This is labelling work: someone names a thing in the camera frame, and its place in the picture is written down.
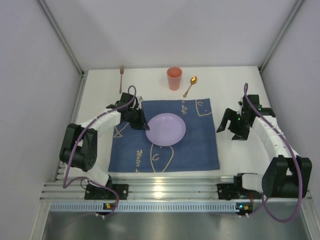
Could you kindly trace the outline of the purple plastic plate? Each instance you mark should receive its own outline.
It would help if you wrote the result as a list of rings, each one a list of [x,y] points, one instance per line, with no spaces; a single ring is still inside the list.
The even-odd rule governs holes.
[[[184,120],[173,113],[162,113],[148,122],[147,139],[154,145],[169,147],[180,142],[186,133]]]

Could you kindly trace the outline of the blue denim placemat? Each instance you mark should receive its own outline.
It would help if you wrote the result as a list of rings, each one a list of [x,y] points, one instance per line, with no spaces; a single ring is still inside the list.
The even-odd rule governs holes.
[[[147,121],[159,114],[175,114],[185,123],[184,137],[176,144],[160,146],[147,132],[127,123],[114,128],[108,170],[115,173],[169,173],[220,169],[211,101],[149,100],[142,103]]]

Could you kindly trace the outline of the copper fork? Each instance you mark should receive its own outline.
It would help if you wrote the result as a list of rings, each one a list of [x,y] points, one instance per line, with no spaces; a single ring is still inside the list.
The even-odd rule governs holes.
[[[119,84],[119,93],[122,93],[122,85],[123,85],[123,74],[124,74],[124,66],[121,65],[119,68],[119,72],[120,72],[120,84]]]

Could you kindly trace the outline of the gold spoon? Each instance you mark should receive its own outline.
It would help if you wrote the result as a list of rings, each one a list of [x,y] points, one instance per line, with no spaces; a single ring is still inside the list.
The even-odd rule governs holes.
[[[198,78],[196,76],[193,76],[190,79],[190,85],[189,85],[188,89],[186,90],[186,92],[184,93],[183,98],[186,98],[188,96],[188,93],[189,93],[191,87],[197,83],[197,79]]]

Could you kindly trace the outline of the pink plastic cup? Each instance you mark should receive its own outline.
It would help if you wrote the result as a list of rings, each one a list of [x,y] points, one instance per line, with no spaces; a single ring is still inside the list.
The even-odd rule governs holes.
[[[170,67],[167,72],[167,80],[169,89],[172,91],[177,91],[180,87],[183,71],[179,67]]]

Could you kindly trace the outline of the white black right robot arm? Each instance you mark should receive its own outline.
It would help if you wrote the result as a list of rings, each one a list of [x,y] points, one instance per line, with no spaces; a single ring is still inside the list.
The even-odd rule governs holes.
[[[228,129],[234,134],[233,140],[239,141],[246,141],[250,131],[255,131],[270,159],[264,174],[239,173],[241,188],[263,193],[267,198],[304,198],[311,176],[311,160],[284,143],[276,114],[270,107],[262,107],[257,94],[244,96],[239,106],[239,111],[225,110],[217,131]]]

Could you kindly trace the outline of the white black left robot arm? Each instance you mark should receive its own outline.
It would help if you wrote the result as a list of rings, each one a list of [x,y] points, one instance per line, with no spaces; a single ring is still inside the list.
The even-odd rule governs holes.
[[[110,104],[98,116],[83,123],[67,126],[59,159],[66,164],[63,188],[76,180],[91,181],[97,187],[106,187],[110,175],[98,165],[98,140],[108,130],[127,123],[133,130],[149,130],[142,97],[123,92],[120,100]]]

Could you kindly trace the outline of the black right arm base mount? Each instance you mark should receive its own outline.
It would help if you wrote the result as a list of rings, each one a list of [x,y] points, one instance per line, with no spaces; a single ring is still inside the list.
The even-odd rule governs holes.
[[[242,187],[242,175],[238,173],[233,177],[233,183],[219,183],[217,184],[218,198],[220,200],[249,200],[260,199],[261,194],[254,190],[248,190]]]

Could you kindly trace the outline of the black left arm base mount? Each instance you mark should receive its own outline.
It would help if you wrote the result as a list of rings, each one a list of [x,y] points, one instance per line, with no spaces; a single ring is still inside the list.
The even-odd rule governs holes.
[[[126,200],[129,193],[128,184],[113,184],[111,188],[120,200]],[[116,200],[116,195],[104,188],[88,184],[85,189],[85,200]]]

